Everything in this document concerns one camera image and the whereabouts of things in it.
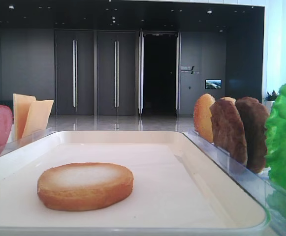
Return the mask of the upright bread slice right rack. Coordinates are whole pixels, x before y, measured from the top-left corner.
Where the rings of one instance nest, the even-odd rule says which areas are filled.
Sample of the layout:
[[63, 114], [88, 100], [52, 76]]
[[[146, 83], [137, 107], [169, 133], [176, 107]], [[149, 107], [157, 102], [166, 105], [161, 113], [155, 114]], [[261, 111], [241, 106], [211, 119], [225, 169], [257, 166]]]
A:
[[214, 97], [206, 93], [198, 98], [193, 111], [194, 129], [209, 143], [213, 142], [210, 107], [214, 103]]

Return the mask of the inner brown meat patty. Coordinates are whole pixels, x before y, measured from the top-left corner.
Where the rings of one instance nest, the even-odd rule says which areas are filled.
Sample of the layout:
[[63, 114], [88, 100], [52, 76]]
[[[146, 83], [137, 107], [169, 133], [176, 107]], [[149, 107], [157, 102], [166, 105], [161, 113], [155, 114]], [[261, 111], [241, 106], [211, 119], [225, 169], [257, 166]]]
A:
[[248, 160], [245, 130], [234, 102], [219, 99], [210, 112], [214, 144], [245, 166]]

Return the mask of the brown meat patty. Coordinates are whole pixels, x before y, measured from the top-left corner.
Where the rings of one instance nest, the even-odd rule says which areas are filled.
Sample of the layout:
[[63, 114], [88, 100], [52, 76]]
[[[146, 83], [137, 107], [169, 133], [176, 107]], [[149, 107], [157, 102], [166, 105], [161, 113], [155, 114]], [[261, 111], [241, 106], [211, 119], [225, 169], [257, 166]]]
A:
[[248, 160], [245, 130], [234, 102], [219, 99], [210, 112], [214, 144], [245, 166]]
[[256, 98], [243, 97], [235, 102], [243, 122], [247, 142], [247, 168], [260, 173], [265, 167], [267, 154], [265, 122], [269, 117], [266, 107]]

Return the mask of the bread slice on tray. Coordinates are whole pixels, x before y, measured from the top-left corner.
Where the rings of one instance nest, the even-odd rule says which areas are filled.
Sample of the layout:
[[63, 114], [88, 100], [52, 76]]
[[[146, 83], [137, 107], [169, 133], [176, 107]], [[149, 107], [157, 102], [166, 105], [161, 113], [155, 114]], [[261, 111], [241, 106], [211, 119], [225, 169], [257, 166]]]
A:
[[37, 194], [47, 208], [87, 211], [127, 198], [134, 177], [128, 168], [112, 163], [71, 163], [43, 172]]

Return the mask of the inner yellow cheese slice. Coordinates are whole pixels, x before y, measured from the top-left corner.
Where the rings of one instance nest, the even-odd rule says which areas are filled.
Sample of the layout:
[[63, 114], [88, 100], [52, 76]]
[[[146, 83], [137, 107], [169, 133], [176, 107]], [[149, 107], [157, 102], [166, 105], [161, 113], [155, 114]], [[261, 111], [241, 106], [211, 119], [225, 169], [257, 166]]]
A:
[[31, 103], [22, 138], [46, 129], [53, 103], [53, 100], [36, 100]]

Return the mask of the outer brown meat patty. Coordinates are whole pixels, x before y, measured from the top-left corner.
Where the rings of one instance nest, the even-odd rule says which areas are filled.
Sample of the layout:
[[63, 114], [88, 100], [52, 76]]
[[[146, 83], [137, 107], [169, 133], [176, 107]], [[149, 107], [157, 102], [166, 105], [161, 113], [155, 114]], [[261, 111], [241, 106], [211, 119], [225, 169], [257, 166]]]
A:
[[266, 107], [256, 98], [243, 97], [235, 102], [243, 122], [247, 142], [247, 168], [260, 173], [265, 167], [267, 154], [265, 122], [269, 117]]

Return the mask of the outer orange cheese slice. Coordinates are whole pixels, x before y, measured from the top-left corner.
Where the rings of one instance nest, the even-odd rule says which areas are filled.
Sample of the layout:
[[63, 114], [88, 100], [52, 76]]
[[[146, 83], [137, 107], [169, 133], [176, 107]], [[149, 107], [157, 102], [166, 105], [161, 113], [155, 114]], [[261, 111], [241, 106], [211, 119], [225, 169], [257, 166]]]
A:
[[13, 114], [14, 114], [14, 139], [22, 137], [27, 122], [29, 108], [35, 96], [13, 94]]

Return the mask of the grey double door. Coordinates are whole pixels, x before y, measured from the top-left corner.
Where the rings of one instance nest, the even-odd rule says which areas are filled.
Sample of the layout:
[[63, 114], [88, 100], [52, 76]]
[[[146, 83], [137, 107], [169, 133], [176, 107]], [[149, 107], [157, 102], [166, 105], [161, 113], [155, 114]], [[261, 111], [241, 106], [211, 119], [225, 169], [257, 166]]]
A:
[[137, 40], [133, 31], [56, 30], [56, 113], [136, 115]]

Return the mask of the white rectangular tray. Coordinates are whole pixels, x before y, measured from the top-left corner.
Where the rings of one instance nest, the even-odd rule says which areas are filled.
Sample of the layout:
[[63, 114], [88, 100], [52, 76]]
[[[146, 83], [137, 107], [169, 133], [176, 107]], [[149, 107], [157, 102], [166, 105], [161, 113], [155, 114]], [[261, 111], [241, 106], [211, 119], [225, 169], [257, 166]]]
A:
[[[46, 208], [47, 169], [115, 163], [134, 175], [131, 195], [84, 212]], [[258, 236], [269, 212], [188, 137], [165, 131], [62, 131], [0, 157], [0, 236]]]

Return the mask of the potted plant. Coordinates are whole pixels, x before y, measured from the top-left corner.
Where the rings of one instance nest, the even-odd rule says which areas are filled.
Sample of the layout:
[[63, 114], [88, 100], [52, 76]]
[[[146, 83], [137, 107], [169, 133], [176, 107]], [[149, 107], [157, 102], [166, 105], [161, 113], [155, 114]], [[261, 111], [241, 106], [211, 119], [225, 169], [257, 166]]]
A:
[[277, 97], [278, 97], [278, 94], [273, 90], [272, 92], [267, 92], [265, 100], [266, 101], [275, 101]]

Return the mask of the wall display screen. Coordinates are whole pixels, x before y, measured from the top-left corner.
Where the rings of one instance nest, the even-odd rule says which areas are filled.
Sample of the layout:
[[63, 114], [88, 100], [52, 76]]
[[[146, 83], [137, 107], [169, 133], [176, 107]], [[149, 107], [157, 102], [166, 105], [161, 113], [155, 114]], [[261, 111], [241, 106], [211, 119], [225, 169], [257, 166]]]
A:
[[205, 88], [206, 89], [221, 89], [222, 81], [221, 80], [205, 80]]

